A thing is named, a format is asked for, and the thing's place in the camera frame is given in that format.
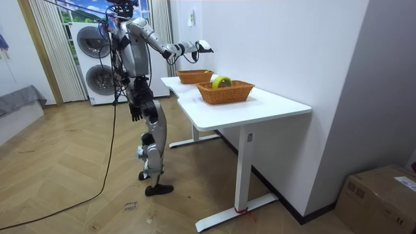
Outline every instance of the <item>wicker basket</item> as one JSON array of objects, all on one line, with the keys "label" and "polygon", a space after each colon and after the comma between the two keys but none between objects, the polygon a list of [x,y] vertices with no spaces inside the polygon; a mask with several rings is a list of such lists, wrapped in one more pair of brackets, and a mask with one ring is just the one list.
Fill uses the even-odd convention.
[{"label": "wicker basket", "polygon": [[196,84],[201,92],[202,99],[209,104],[234,103],[238,101],[246,101],[248,94],[254,87],[242,81],[232,81],[231,87],[212,88],[212,82]]},{"label": "wicker basket", "polygon": [[176,72],[176,74],[181,79],[182,84],[196,84],[201,82],[209,82],[211,80],[211,76],[213,76],[213,73],[213,71],[209,70],[192,70]]}]

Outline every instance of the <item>table leg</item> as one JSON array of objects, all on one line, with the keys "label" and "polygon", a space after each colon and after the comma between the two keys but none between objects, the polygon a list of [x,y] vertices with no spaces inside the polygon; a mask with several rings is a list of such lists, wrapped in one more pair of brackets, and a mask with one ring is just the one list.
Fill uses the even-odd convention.
[{"label": "table leg", "polygon": [[200,137],[199,131],[195,128],[195,126],[193,124],[191,124],[191,125],[192,125],[192,139],[170,143],[169,148],[175,148],[175,147],[178,147],[178,146],[186,146],[186,145],[189,145],[189,144],[193,144],[193,143],[197,143],[197,142],[203,142],[203,141],[206,141],[206,140],[217,139],[217,138],[220,137],[217,134]]},{"label": "table leg", "polygon": [[248,188],[250,186],[250,174],[252,169],[252,157],[254,148],[254,125],[240,126],[239,158],[237,163],[237,182],[235,187],[234,208],[214,214],[196,222],[196,230],[201,232],[207,228],[225,222],[236,216],[243,215],[244,211],[251,211],[260,206],[276,201],[274,194],[267,194],[252,201],[248,200]]}]

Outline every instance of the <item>white table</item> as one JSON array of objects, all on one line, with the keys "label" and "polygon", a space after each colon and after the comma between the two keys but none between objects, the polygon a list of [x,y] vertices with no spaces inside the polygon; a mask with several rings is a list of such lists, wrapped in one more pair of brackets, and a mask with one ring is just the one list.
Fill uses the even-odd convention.
[{"label": "white table", "polygon": [[271,193],[248,201],[255,123],[308,113],[311,112],[311,107],[256,87],[253,88],[247,101],[210,105],[204,102],[195,84],[181,84],[178,77],[166,77],[162,78],[162,81],[178,97],[177,103],[192,122],[192,139],[172,143],[169,145],[171,148],[192,144],[201,140],[218,138],[218,135],[199,138],[198,131],[211,131],[225,127],[240,126],[235,207],[198,221],[195,224],[198,232],[239,216],[246,209],[251,211],[276,201],[277,197]]}]

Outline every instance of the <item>wooden floor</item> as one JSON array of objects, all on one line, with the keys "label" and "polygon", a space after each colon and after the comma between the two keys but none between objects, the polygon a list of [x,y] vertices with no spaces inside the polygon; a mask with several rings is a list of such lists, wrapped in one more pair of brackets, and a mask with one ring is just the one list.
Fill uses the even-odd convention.
[{"label": "wooden floor", "polygon": [[[190,122],[176,98],[160,99],[168,143],[186,140]],[[48,108],[45,116],[0,147],[0,227],[48,215],[96,195],[109,159],[112,106],[89,102]],[[3,233],[196,233],[195,222],[233,207],[237,157],[212,140],[165,149],[161,183],[171,194],[147,198],[149,181],[138,181],[135,156],[144,122],[133,123],[126,104],[117,107],[116,137],[102,195],[65,213]],[[268,193],[252,175],[250,197]],[[262,207],[205,233],[352,233],[333,213],[304,226],[279,203]]]}]

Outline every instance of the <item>stacked washer dryer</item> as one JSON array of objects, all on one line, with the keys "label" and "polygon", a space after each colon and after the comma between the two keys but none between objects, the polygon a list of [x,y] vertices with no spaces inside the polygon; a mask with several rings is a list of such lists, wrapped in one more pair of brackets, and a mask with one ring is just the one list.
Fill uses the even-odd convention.
[{"label": "stacked washer dryer", "polygon": [[[75,51],[77,52],[81,73],[92,105],[112,103],[114,101],[114,87],[111,74],[110,47],[98,31],[97,23],[71,23]],[[120,96],[119,102],[127,101]]]}]

